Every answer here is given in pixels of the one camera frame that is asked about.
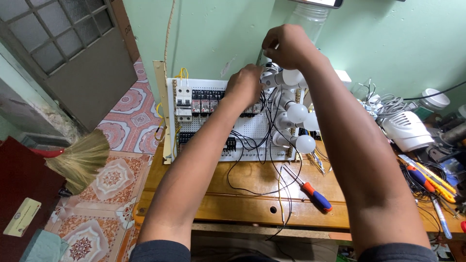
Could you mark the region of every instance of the forearm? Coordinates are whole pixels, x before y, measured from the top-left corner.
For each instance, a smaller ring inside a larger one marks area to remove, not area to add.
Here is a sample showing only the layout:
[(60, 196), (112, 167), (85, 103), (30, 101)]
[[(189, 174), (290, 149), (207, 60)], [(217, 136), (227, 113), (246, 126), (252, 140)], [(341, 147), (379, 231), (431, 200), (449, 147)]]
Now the forearm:
[(178, 241), (189, 248), (189, 243), (183, 241), (189, 239), (186, 234), (190, 234), (196, 211), (240, 113), (239, 107), (224, 98), (189, 140), (155, 192), (139, 242), (166, 239)]
[(300, 71), (310, 87), (322, 138), (346, 199), (357, 249), (389, 242), (428, 247), (414, 199), (373, 118), (344, 87), (326, 57), (312, 56), (304, 65)]

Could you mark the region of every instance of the broom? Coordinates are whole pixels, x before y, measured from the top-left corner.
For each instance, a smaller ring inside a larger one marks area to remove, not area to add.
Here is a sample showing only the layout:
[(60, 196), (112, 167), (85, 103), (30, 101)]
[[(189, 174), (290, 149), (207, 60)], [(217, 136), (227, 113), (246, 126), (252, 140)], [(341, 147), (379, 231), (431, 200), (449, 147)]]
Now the broom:
[(73, 194), (81, 193), (106, 165), (110, 145), (102, 130), (95, 129), (66, 149), (45, 151), (31, 149), (45, 158), (47, 166), (66, 178), (66, 188)]

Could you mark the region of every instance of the metal door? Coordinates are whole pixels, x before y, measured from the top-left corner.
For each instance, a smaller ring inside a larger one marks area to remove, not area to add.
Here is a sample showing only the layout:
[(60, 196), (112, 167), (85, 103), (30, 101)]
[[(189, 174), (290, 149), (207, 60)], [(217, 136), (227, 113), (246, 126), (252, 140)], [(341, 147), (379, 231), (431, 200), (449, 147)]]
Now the metal door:
[(88, 131), (137, 80), (108, 0), (0, 0), (0, 19), (3, 43)]

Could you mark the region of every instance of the broom handle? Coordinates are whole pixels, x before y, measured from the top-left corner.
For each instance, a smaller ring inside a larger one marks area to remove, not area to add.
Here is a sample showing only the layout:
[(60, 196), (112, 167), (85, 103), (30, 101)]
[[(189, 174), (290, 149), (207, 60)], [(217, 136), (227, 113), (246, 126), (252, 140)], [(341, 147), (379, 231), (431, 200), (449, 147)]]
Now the broom handle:
[(63, 154), (63, 152), (65, 152), (64, 149), (61, 149), (61, 150), (56, 150), (56, 151), (46, 151), (46, 150), (40, 150), (40, 149), (32, 149), (30, 148), (30, 150), (32, 152), (34, 152), (35, 154), (43, 157), (43, 158), (54, 158), (54, 157), (58, 157), (59, 155)]

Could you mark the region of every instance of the green wall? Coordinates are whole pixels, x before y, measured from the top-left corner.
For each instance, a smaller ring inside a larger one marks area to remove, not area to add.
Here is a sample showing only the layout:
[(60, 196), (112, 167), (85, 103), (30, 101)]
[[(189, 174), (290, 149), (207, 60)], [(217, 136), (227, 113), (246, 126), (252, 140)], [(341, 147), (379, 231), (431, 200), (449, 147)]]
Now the green wall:
[(20, 130), (0, 116), (0, 140), (5, 140), (8, 136), (19, 139), (21, 134), (22, 132)]
[[(152, 60), (163, 60), (172, 0), (123, 1), (159, 101)], [(167, 76), (185, 67), (190, 78), (228, 80), (255, 63), (268, 29), (282, 24), (295, 5), (288, 0), (177, 0)], [(464, 0), (346, 0), (330, 12), (316, 45), (354, 83), (372, 77), (377, 94), (417, 96), (425, 88), (444, 90), (466, 80), (465, 14)], [(466, 103), (466, 87), (448, 96), (452, 104), (445, 111)]]

